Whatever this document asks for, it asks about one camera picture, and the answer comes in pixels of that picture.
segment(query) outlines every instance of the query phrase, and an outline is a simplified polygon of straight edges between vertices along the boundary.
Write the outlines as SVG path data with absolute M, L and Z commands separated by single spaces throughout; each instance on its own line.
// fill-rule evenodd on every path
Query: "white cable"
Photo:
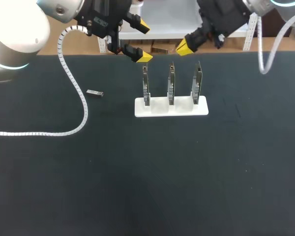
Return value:
M 259 70 L 262 74 L 265 75 L 271 69 L 272 64 L 273 64 L 273 60 L 275 58 L 276 51 L 279 48 L 282 38 L 284 37 L 287 30 L 293 24 L 295 24 L 295 16 L 293 16 L 291 19 L 289 19 L 285 23 L 285 25 L 281 28 L 280 32 L 278 33 L 278 35 L 274 41 L 274 44 L 271 49 L 267 63 L 264 66 L 264 57 L 263 57 L 263 49 L 262 49 L 262 20 L 261 20 L 261 17 L 258 17 L 258 59 L 259 59 Z
M 63 58 L 63 53 L 62 53 L 62 44 L 63 44 L 63 40 L 65 38 L 65 36 L 70 33 L 71 31 L 75 31 L 75 30 L 78 30 L 80 32 L 83 32 L 83 33 L 88 33 L 88 30 L 83 27 L 83 26 L 71 26 L 71 27 L 68 27 L 66 28 L 62 33 L 61 35 L 59 36 L 59 39 L 58 39 L 58 57 L 59 57 L 59 60 L 65 70 L 65 72 L 67 73 L 69 79 L 71 80 L 73 86 L 75 87 L 75 89 L 77 90 L 80 98 L 81 98 L 81 101 L 82 101 L 82 104 L 83 104 L 83 108 L 84 108 L 84 118 L 82 120 L 82 123 L 77 127 L 75 128 L 74 130 L 71 130 L 71 131 L 68 131 L 68 132 L 62 132 L 62 133 L 47 133 L 47 132 L 17 132 L 17 133 L 13 133 L 13 132 L 0 132 L 0 136 L 53 136 L 53 137 L 63 137 L 63 136 L 68 136 L 68 135 L 72 135 L 72 134 L 75 134 L 77 132 L 79 132 L 83 127 L 84 125 L 86 124 L 87 120 L 88 120 L 88 116 L 89 116 L 89 110 L 88 110 L 88 105 L 87 105 L 87 102 L 85 100 L 85 97 L 79 87 L 79 85 L 77 84 L 77 82 L 75 81 L 75 79 L 73 78 L 73 75 L 71 74 L 67 64 L 65 63 L 65 60 Z

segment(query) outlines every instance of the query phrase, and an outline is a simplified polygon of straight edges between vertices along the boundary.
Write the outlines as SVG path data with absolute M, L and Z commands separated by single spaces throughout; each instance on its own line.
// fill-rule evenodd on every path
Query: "screw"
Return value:
M 56 8 L 56 13 L 57 13 L 58 15 L 62 16 L 62 15 L 65 13 L 65 11 L 64 11 L 63 8 L 61 8 L 61 7 L 57 7 L 57 8 Z

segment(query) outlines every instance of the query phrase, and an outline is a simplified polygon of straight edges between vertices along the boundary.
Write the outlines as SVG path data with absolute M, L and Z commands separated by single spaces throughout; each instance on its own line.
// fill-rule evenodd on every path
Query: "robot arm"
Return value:
M 249 21 L 251 13 L 264 16 L 274 9 L 272 0 L 197 0 L 202 27 L 186 35 L 177 47 L 181 56 L 191 54 L 208 39 L 221 48 L 224 38 Z
M 67 23 L 72 19 L 88 29 L 88 36 L 108 38 L 108 50 L 123 52 L 134 62 L 148 62 L 152 56 L 119 39 L 123 20 L 142 33 L 150 29 L 138 15 L 129 12 L 132 0 L 38 0 L 37 4 L 49 16 Z

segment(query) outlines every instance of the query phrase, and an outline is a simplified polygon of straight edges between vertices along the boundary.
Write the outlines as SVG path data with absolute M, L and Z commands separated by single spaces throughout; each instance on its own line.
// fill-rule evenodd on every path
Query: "white shelf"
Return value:
M 146 0 L 142 8 L 142 19 L 150 26 L 147 34 L 123 32 L 121 39 L 183 39 L 199 26 L 196 0 Z M 248 26 L 244 25 L 230 37 L 246 37 Z

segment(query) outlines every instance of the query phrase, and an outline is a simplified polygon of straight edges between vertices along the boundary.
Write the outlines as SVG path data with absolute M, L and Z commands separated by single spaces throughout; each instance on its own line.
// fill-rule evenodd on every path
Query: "metal plate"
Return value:
M 148 66 L 143 66 L 143 97 L 144 103 L 146 106 L 150 104 L 150 94 L 149 94 L 149 85 L 148 85 Z
M 168 77 L 168 99 L 169 105 L 175 104 L 175 66 L 170 64 L 170 72 Z
M 193 104 L 195 105 L 199 104 L 202 76 L 203 76 L 202 69 L 199 62 L 196 64 L 195 74 L 193 76 L 193 81 L 192 81 L 192 98 L 193 98 Z

